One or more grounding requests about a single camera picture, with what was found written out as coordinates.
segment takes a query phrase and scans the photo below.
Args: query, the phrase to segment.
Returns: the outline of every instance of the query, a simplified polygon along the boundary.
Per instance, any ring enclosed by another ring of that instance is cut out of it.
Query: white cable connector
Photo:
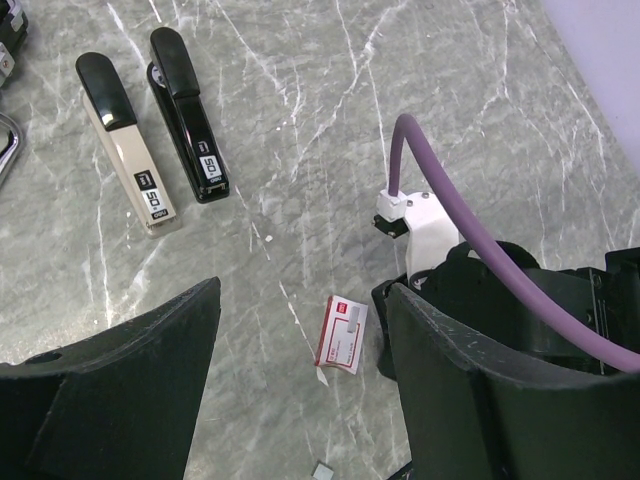
[[[397,197],[392,197],[387,190],[381,190],[378,194],[376,210],[387,222],[393,223],[403,218],[406,208],[407,197],[404,193],[399,191]]]
[[[444,207],[434,194],[398,192],[392,197],[380,192],[378,215],[388,222],[404,219],[409,228],[407,246],[407,278],[437,267],[447,259],[449,250],[460,243],[460,234]]]

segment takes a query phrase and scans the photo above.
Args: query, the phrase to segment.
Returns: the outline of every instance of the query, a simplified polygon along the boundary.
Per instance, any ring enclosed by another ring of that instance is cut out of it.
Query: gray marble countertop
[[[393,382],[313,353],[327,297],[368,302],[404,247],[370,225],[395,118],[413,113],[473,210],[547,267],[640,238],[638,181],[537,2],[24,1],[2,111],[27,148],[0,189],[0,361],[20,362],[222,281],[187,479],[383,479],[409,460]],[[184,37],[231,172],[196,203],[147,86],[149,35]],[[183,228],[146,238],[81,104],[76,58],[114,62]],[[413,161],[405,191],[425,188]],[[296,325],[295,315],[300,321]],[[302,335],[304,329],[308,341]]]

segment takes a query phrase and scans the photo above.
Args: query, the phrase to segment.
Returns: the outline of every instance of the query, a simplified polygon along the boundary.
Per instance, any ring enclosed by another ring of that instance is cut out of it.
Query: purple cable
[[[398,117],[393,130],[389,166],[389,195],[398,195],[400,162],[405,139],[416,157],[420,170],[433,189],[433,193],[438,197],[460,233],[518,300],[558,334],[589,355],[623,372],[640,371],[640,354],[601,337],[573,318],[513,263],[473,215],[440,165],[431,145],[422,133],[420,125],[415,118],[406,113]]]

